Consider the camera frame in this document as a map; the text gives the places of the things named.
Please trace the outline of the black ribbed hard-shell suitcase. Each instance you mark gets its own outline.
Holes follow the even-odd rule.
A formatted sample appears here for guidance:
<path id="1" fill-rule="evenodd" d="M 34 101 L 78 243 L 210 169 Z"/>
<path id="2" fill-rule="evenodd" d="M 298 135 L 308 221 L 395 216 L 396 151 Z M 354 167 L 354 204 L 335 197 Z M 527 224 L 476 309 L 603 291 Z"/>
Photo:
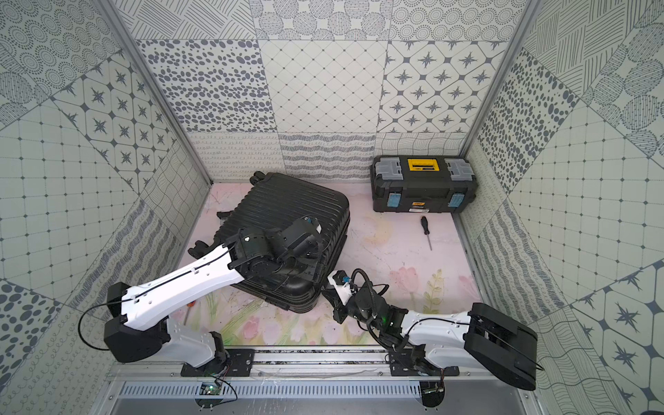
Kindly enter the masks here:
<path id="1" fill-rule="evenodd" d="M 257 172 L 251 183 L 240 204 L 219 215 L 222 223 L 212 242 L 198 240 L 188 254 L 200 259 L 220 248 L 243 278 L 237 289 L 285 311 L 307 313 L 316 306 L 347 240 L 349 200 L 339 191 L 280 173 Z M 277 259 L 267 232 L 288 228 L 304 216 L 315 217 L 322 226 L 322 254 L 317 259 Z"/>

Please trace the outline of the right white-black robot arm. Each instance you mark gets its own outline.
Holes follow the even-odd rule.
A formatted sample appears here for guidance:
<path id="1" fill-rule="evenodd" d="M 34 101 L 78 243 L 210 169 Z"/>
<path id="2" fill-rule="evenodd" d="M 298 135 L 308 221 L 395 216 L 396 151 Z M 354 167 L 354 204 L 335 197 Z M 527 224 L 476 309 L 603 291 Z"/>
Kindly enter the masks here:
<path id="1" fill-rule="evenodd" d="M 351 317 L 407 371 L 446 376 L 484 368 L 520 390 L 536 389 L 538 335 L 484 303 L 449 315 L 423 314 L 387 303 L 368 285 L 328 285 L 323 296 L 337 323 Z"/>

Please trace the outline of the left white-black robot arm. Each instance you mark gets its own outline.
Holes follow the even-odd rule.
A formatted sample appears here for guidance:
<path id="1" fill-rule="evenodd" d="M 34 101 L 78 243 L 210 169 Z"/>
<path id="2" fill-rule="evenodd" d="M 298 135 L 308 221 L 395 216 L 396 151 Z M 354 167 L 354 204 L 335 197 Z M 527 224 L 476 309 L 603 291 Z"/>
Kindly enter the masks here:
<path id="1" fill-rule="evenodd" d="M 143 285 L 112 285 L 104 342 L 120 363 L 152 356 L 180 361 L 203 374 L 224 370 L 228 354 L 217 332 L 200 333 L 170 318 L 181 307 L 228 285 L 256 279 L 283 285 L 316 266 L 322 227 L 313 217 L 285 229 L 240 229 L 195 262 Z"/>

